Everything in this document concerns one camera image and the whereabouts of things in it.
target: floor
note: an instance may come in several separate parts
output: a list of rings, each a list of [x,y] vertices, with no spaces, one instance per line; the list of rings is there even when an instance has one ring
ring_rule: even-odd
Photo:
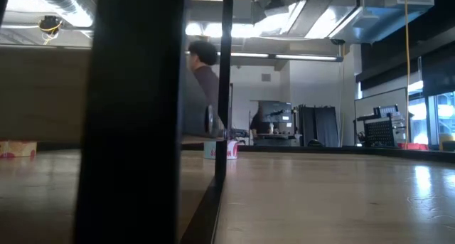
[[[79,167],[79,151],[0,159],[0,243],[70,243]],[[180,237],[214,174],[202,152],[182,153]]]
[[[217,244],[455,243],[455,167],[387,157],[241,153]]]

